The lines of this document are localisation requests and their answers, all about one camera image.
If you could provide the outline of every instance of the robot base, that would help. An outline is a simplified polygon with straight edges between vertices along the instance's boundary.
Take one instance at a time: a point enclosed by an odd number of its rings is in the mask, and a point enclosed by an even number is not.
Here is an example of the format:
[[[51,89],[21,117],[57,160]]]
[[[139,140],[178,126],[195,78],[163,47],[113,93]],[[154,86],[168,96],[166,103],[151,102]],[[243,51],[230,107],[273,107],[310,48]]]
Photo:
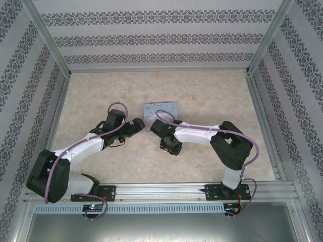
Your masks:
[[[221,184],[206,184],[204,189],[207,201],[219,201],[219,200],[238,200],[239,195],[241,200],[250,200],[250,190],[247,184],[239,184],[236,189],[232,190]]]
[[[99,186],[96,196],[104,198],[107,202],[114,202],[116,197],[116,186]],[[100,199],[90,198],[79,195],[71,195],[72,202],[101,202]]]

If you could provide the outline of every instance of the mounting plate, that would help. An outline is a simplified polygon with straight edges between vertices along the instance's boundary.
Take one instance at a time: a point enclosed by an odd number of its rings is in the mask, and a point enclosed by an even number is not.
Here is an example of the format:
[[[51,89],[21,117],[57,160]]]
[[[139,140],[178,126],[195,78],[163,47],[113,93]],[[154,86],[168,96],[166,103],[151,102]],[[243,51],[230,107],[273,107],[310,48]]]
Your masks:
[[[104,198],[107,202],[114,202],[116,197],[116,186],[99,186],[99,197]],[[71,195],[72,202],[100,202],[100,199],[85,196]]]
[[[247,184],[239,184],[234,190],[232,196],[224,196],[220,184],[206,184],[204,185],[205,190],[210,191],[205,193],[207,201],[218,201],[218,200],[238,200],[238,195],[241,195],[241,200],[250,200],[250,190]]]

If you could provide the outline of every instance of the wall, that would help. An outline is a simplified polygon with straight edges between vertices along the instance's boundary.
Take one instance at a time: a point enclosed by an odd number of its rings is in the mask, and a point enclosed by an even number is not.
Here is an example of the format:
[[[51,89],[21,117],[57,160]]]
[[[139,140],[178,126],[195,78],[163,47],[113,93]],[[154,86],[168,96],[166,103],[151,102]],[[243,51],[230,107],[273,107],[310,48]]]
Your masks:
[[[35,1],[69,68],[246,68],[282,0]]]
[[[254,79],[281,162],[315,241],[323,240],[323,8],[295,1]]]
[[[5,241],[30,168],[47,143],[66,78],[21,3],[1,1],[0,8],[0,241]]]

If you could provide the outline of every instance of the beige floor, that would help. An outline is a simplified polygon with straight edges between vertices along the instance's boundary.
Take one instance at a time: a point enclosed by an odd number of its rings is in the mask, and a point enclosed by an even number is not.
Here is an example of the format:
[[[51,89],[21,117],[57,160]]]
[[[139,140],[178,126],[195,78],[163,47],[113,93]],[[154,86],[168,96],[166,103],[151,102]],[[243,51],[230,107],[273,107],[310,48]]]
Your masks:
[[[260,146],[260,157],[244,177],[275,179],[242,71],[73,74],[53,150],[83,138],[106,119],[107,107],[116,101],[126,104],[130,120],[143,118],[145,103],[175,101],[185,122],[213,126],[231,121]],[[159,142],[153,133],[142,131],[122,147],[92,155],[72,173],[84,172],[102,183],[222,180],[225,167],[212,148],[185,143],[180,155],[173,156],[163,152]]]

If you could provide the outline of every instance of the enclosure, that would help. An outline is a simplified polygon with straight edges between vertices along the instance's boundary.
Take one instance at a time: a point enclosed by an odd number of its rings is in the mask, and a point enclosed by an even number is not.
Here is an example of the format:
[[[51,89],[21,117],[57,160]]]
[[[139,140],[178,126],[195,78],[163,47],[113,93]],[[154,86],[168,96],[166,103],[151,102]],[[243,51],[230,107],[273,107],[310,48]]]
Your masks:
[[[3,0],[0,12],[0,241],[323,241],[322,0]],[[179,120],[252,137],[248,211],[227,218],[201,191],[224,176],[213,149],[173,156],[145,130],[71,170],[116,186],[100,220],[70,196],[44,204],[26,188],[38,154],[82,139],[113,102],[129,120],[176,102]]]

